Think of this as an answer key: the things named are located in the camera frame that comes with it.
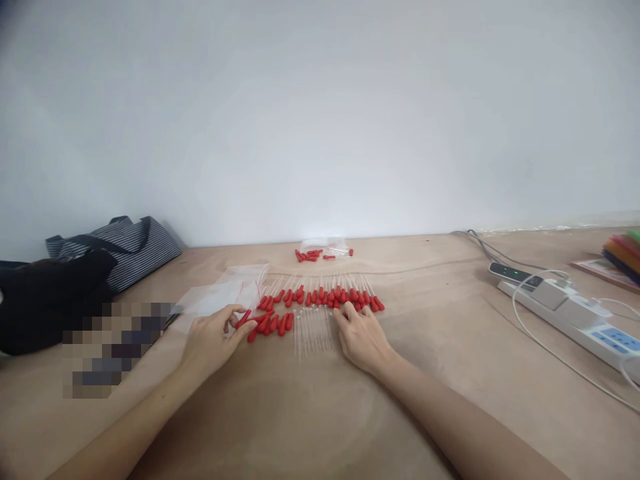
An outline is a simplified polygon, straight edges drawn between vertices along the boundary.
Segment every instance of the forearm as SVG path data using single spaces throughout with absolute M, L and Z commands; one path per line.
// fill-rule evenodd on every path
M 199 385 L 185 369 L 174 371 L 49 480 L 126 479 L 164 424 Z
M 412 412 L 465 480 L 566 480 L 484 410 L 395 352 L 374 372 Z

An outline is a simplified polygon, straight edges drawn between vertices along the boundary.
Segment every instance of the tan table surface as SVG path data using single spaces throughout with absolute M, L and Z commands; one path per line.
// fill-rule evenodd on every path
M 583 295 L 640 307 L 637 295 L 568 266 L 597 254 L 621 230 L 519 232 L 488 240 L 521 261 L 570 272 Z M 379 320 L 402 355 L 494 415 L 571 478 L 638 478 L 640 416 L 516 327 L 510 298 L 486 273 L 478 246 L 454 235 L 349 244 L 352 260 L 317 264 L 298 264 L 291 243 L 190 249 L 120 300 L 176 301 L 232 265 L 269 262 L 271 274 L 326 275 L 339 267 L 366 273 L 387 306 Z M 572 365 L 640 405 L 640 395 L 618 372 L 533 314 L 522 318 Z M 639 324 L 612 323 L 640 337 Z M 62 398 L 60 345 L 4 359 L 0 476 L 37 479 L 52 472 L 148 394 L 176 366 L 183 345 L 184 335 L 169 329 L 106 400 Z M 402 407 L 340 352 L 298 362 L 293 335 L 272 335 L 241 344 L 168 422 L 132 477 L 400 480 L 452 474 Z

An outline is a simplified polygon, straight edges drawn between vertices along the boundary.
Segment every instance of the white wall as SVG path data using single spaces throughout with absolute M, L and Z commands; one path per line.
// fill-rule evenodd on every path
M 188 245 L 640 210 L 634 0 L 22 0 L 0 258 L 116 215 Z

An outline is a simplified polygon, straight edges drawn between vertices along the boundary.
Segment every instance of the hand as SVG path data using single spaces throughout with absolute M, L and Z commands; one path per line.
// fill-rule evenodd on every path
M 333 309 L 333 318 L 340 328 L 342 352 L 362 370 L 372 375 L 380 374 L 395 354 L 385 332 L 368 305 L 358 313 L 351 302 L 346 302 L 345 314 Z
M 233 327 L 238 323 L 235 312 L 246 311 L 242 305 L 227 305 L 213 315 L 196 318 L 189 330 L 180 367 L 195 374 L 200 383 L 222 367 L 242 339 L 257 326 L 253 320 L 246 322 L 232 336 L 225 338 L 228 323 Z

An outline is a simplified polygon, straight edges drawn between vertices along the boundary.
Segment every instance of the pixelated area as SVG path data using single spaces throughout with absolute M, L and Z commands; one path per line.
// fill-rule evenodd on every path
M 173 303 L 106 303 L 63 332 L 63 397 L 105 399 L 173 320 Z

